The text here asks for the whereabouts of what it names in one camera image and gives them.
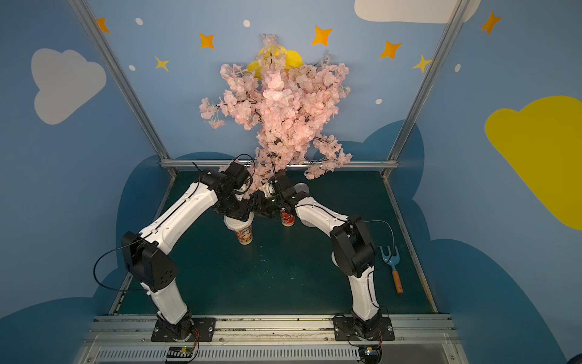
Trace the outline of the red paper cup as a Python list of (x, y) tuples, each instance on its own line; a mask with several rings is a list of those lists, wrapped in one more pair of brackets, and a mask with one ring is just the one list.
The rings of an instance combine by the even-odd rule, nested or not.
[(292, 227), (295, 224), (295, 216), (292, 213), (286, 212), (284, 210), (280, 211), (280, 220), (283, 226)]
[(249, 225), (235, 231), (236, 238), (241, 245), (249, 245), (253, 242), (253, 226)]

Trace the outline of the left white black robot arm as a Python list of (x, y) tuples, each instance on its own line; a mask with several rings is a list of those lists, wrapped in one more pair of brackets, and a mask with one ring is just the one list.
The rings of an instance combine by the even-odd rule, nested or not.
[(251, 221), (253, 176), (234, 160), (224, 171), (199, 170), (198, 179), (164, 213), (139, 233), (127, 232), (118, 248), (124, 265), (151, 297), (161, 322), (173, 330), (189, 324), (189, 309), (177, 287), (178, 268), (169, 254), (182, 235), (208, 209), (242, 224)]

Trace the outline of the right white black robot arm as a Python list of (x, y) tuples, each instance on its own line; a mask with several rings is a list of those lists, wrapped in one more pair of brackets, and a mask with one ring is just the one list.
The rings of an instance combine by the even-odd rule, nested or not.
[(362, 336), (370, 336), (382, 323), (374, 286), (377, 246), (366, 222), (357, 215), (343, 215), (319, 203), (307, 187), (294, 185), (279, 171), (251, 194), (253, 212), (271, 217), (286, 212), (306, 226), (330, 238), (332, 261), (349, 279), (353, 297), (353, 324)]

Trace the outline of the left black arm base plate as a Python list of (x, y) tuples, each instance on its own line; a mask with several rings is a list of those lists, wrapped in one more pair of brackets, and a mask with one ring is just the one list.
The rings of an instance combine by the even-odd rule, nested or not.
[(216, 319), (210, 317), (193, 318), (185, 316), (177, 324), (170, 324), (158, 317), (151, 342), (190, 343), (210, 342), (214, 336)]

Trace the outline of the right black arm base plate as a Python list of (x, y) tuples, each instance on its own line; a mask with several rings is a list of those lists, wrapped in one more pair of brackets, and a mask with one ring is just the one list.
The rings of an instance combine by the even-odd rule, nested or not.
[(387, 316), (377, 315), (370, 320), (337, 315), (332, 318), (336, 341), (394, 341), (392, 321)]

